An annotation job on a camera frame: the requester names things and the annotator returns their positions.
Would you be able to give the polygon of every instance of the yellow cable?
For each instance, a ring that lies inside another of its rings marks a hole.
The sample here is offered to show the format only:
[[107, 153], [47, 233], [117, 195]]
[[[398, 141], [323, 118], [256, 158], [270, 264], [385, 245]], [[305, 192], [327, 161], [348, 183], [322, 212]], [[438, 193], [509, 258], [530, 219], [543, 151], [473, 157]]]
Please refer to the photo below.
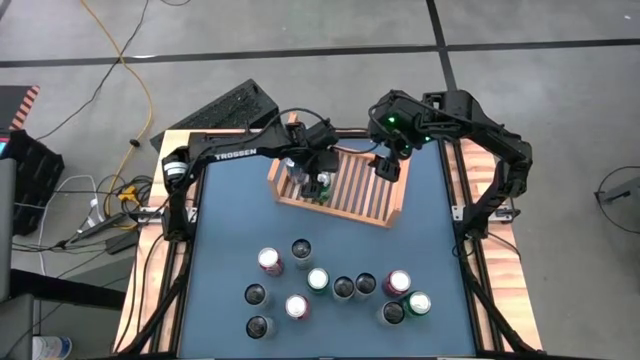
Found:
[[[142, 86], [142, 89], [144, 90], [145, 95], [147, 96], [147, 102], [149, 103], [149, 112], [147, 114], [147, 122], [144, 124], [144, 127], [142, 128], [142, 130], [140, 130], [140, 133], [138, 133], [138, 136], [136, 136], [136, 140], [139, 141], [142, 138], [142, 136], [144, 136], [144, 134], [147, 132], [147, 130], [149, 129], [151, 124], [153, 123], [153, 101], [151, 101], [151, 95], [149, 94], [149, 89], [147, 89], [147, 86], [144, 84], [144, 81], [142, 81], [140, 76], [138, 76], [138, 74], [135, 71], [133, 71], [133, 69], [130, 68], [129, 65], [127, 65], [127, 63], [124, 61], [124, 57], [122, 56], [122, 51], [120, 50], [120, 47], [118, 46], [116, 41], [113, 39], [113, 37], [111, 36], [111, 34], [107, 30], [107, 28], [105, 28], [105, 26], [102, 23], [102, 21], [100, 21], [98, 16], [96, 16], [96, 14], [93, 12], [93, 10], [91, 10], [91, 8], [89, 7], [89, 5], [87, 5], [85, 0], [80, 0], [80, 2], [82, 3], [82, 6], [84, 6], [84, 8], [89, 12], [91, 17], [93, 17], [93, 19], [98, 23], [98, 25], [100, 26], [100, 28], [102, 29], [104, 34], [107, 35], [107, 37], [109, 38], [109, 41], [111, 42], [111, 45], [113, 45], [113, 47], [116, 50], [116, 53], [118, 54], [118, 58], [120, 59], [120, 62], [122, 63], [122, 66], [124, 66], [131, 73], [131, 75], [135, 76], [135, 78], [140, 83], [140, 86]], [[116, 176], [114, 176], [113, 177], [113, 181], [111, 181], [111, 185], [109, 186], [109, 192], [112, 192], [113, 188], [116, 186], [116, 180], [118, 179], [118, 176], [120, 175], [120, 173], [124, 169], [124, 166], [126, 165], [127, 161], [129, 161], [129, 158], [131, 157], [131, 153], [133, 152], [134, 149], [135, 149], [135, 147], [133, 145], [129, 146], [129, 150], [127, 151], [127, 153], [125, 154], [124, 158], [122, 159], [122, 162], [120, 162], [120, 166], [118, 167], [118, 170], [116, 171]], [[106, 215], [110, 215], [110, 212], [111, 212], [111, 207], [110, 207], [111, 201], [110, 201], [110, 198], [111, 198], [110, 196], [107, 196], [107, 198], [105, 199], [105, 201], [107, 203], [106, 204], [107, 206], [105, 206]], [[130, 226], [124, 226], [124, 227], [121, 227], [121, 228], [125, 229], [125, 230], [130, 230], [130, 229], [136, 228], [136, 226], [137, 225], [130, 225]]]

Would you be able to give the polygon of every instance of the slatted wooden tray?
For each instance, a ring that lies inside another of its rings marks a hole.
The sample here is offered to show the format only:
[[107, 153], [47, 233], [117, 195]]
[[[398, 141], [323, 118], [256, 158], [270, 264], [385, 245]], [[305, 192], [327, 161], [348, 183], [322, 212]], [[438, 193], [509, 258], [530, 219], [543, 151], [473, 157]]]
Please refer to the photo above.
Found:
[[280, 160], [271, 165], [267, 180], [280, 203], [390, 228], [402, 212], [409, 160], [401, 162], [400, 179], [391, 183], [368, 166], [373, 158], [373, 154], [340, 152], [340, 169], [332, 175], [331, 197], [324, 204], [302, 198], [300, 185], [290, 180]]

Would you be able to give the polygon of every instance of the can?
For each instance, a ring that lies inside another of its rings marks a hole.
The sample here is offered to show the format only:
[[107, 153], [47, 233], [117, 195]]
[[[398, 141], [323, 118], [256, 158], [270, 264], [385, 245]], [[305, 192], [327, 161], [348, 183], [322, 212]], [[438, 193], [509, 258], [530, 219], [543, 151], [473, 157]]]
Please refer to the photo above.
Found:
[[382, 290], [387, 296], [398, 297], [409, 291], [411, 287], [411, 277], [404, 270], [394, 270], [384, 279]]
[[291, 245], [291, 254], [296, 260], [298, 269], [309, 269], [311, 267], [311, 243], [306, 239], [298, 239]]
[[409, 316], [423, 316], [431, 310], [431, 299], [422, 291], [413, 291], [402, 298], [402, 307]]
[[293, 160], [290, 158], [284, 159], [284, 165], [287, 168], [289, 178], [294, 184], [305, 184], [308, 181], [309, 175]]
[[346, 276], [340, 276], [333, 283], [333, 298], [338, 301], [347, 301], [353, 297], [355, 285], [353, 281]]
[[276, 326], [273, 319], [262, 315], [249, 319], [246, 329], [247, 335], [255, 340], [268, 339], [276, 333]]
[[383, 325], [398, 325], [404, 320], [404, 309], [399, 303], [389, 301], [382, 305], [376, 317]]
[[284, 264], [278, 251], [274, 248], [264, 248], [258, 254], [258, 264], [271, 276], [280, 276], [284, 271]]
[[326, 293], [329, 288], [329, 274], [322, 268], [312, 269], [307, 275], [307, 286], [312, 293]]
[[267, 289], [260, 284], [251, 284], [244, 291], [244, 299], [249, 305], [257, 308], [267, 308], [270, 303], [270, 296]]
[[362, 273], [356, 278], [355, 298], [365, 300], [376, 289], [376, 278], [369, 273]]
[[304, 320], [311, 313], [311, 306], [306, 297], [298, 294], [291, 295], [284, 304], [284, 309], [294, 320]]
[[318, 197], [318, 202], [320, 204], [324, 204], [329, 201], [331, 197], [331, 174], [328, 172], [321, 172], [318, 174], [317, 178], [320, 185], [322, 185], [322, 190], [320, 190], [320, 196]]
[[66, 336], [34, 336], [31, 344], [33, 360], [64, 360], [73, 347], [71, 339]]

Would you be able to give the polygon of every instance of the gray floor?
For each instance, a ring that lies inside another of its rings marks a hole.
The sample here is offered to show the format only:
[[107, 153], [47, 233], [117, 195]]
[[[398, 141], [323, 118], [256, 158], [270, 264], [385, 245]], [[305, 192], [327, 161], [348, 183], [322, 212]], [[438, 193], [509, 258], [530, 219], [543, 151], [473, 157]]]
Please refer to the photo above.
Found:
[[[11, 2], [0, 21], [0, 61], [113, 56], [78, 1], [55, 3]], [[640, 37], [637, 1], [436, 3], [449, 44]], [[144, 1], [89, 4], [122, 44]], [[127, 54], [434, 43], [422, 0], [193, 0], [178, 8], [152, 0]], [[533, 144], [529, 191], [516, 202], [523, 215], [514, 228], [545, 349], [562, 355], [635, 358], [640, 352], [640, 238], [609, 224], [592, 192], [609, 171], [639, 162], [640, 47], [450, 56], [458, 87], [474, 94], [489, 116]], [[310, 107], [342, 126], [364, 124], [368, 106], [390, 88], [415, 96], [444, 89], [436, 53], [137, 64], [135, 69], [153, 96], [153, 134], [247, 78], [254, 78], [281, 108]], [[41, 86], [26, 126], [38, 136], [84, 102], [106, 70], [106, 66], [3, 68], [0, 84]], [[90, 174], [98, 180], [116, 169], [126, 141], [142, 126], [146, 111], [139, 85], [118, 67], [98, 101], [45, 143], [64, 155], [65, 177]], [[151, 174], [155, 159], [153, 149], [141, 148], [125, 177]], [[621, 174], [611, 183], [631, 175], [637, 174]], [[90, 188], [78, 181], [69, 188]], [[68, 237], [85, 215], [90, 198], [57, 197], [43, 242], [53, 244]], [[637, 207], [629, 205], [615, 205], [612, 216], [640, 228]], [[16, 240], [37, 241], [37, 237]], [[87, 281], [105, 283], [117, 278], [115, 273], [126, 274], [130, 256], [104, 256], [78, 272], [92, 274]], [[57, 275], [86, 259], [46, 255], [47, 271]], [[106, 273], [104, 265], [110, 269]], [[40, 270], [37, 256], [31, 254], [14, 254], [14, 266]], [[60, 311], [62, 319], [77, 324], [76, 330], [84, 328], [81, 321], [86, 314], [71, 307]], [[118, 314], [103, 316], [111, 320], [101, 321], [105, 326], [95, 333], [73, 334], [83, 349], [76, 357], [106, 353]], [[46, 326], [69, 334], [63, 323], [53, 319]]]

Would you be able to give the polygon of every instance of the wooden table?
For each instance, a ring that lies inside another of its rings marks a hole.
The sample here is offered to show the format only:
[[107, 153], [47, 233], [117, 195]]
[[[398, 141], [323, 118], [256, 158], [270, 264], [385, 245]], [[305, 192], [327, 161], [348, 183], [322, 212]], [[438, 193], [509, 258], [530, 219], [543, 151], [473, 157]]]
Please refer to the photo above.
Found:
[[[165, 133], [162, 149], [158, 156], [153, 186], [151, 188], [151, 196], [148, 204], [150, 207], [162, 205], [167, 197], [162, 181], [160, 159], [168, 155], [176, 147], [187, 145], [190, 132], [190, 130], [169, 130]], [[242, 130], [211, 130], [209, 132], [233, 134], [242, 132]], [[495, 159], [491, 154], [472, 142], [463, 141], [462, 150], [466, 162], [467, 176], [469, 178], [472, 196], [474, 197], [474, 200], [476, 200], [480, 194], [485, 191], [493, 179]], [[458, 204], [463, 204], [464, 202], [461, 197], [462, 192], [460, 190], [460, 177], [456, 170], [456, 162], [452, 155], [452, 151], [447, 151], [447, 155], [449, 158], [453, 185], [454, 188], [457, 187], [454, 190], [456, 197], [459, 197]], [[188, 197], [193, 198], [195, 194], [194, 186], [190, 189], [190, 194], [191, 195]], [[515, 245], [513, 231], [510, 225], [491, 224], [489, 229], [492, 233]], [[151, 249], [154, 240], [161, 234], [161, 232], [161, 225], [148, 225], [140, 234], [140, 242], [136, 254], [138, 263], [138, 266], [136, 267], [137, 271], [135, 273], [132, 271], [131, 275], [132, 277], [136, 277], [137, 286], [135, 289], [136, 291], [134, 292], [133, 281], [129, 281], [125, 306], [122, 310], [120, 326], [118, 328], [118, 335], [116, 338], [117, 344], [121, 337], [124, 336], [119, 349], [126, 347], [135, 337], [138, 328], [138, 316], [140, 315], [142, 322], [140, 327], [142, 327], [158, 304], [169, 244], [165, 241], [160, 241], [155, 246], [153, 253], [149, 254], [149, 250]], [[184, 247], [183, 245], [180, 245], [177, 251], [178, 255], [176, 255], [174, 262], [172, 278], [177, 275], [178, 269], [181, 265], [182, 256], [180, 254], [182, 251], [184, 251]], [[533, 317], [533, 311], [529, 302], [527, 286], [517, 255], [514, 254], [511, 249], [492, 240], [485, 240], [484, 255], [486, 258], [494, 301], [497, 307], [525, 342], [534, 348], [541, 348], [538, 331]], [[141, 287], [143, 280], [143, 265], [147, 258], [149, 258], [149, 264], [146, 271], [146, 285], [143, 289]], [[144, 303], [140, 304], [143, 292]], [[132, 308], [132, 300], [133, 316], [131, 316], [129, 327], [125, 331], [127, 323], [129, 322], [128, 320]], [[479, 302], [476, 301], [476, 303], [485, 350], [492, 350], [491, 333], [489, 331], [486, 312]], [[174, 315], [175, 301], [165, 316], [158, 351], [168, 351], [169, 349]]]

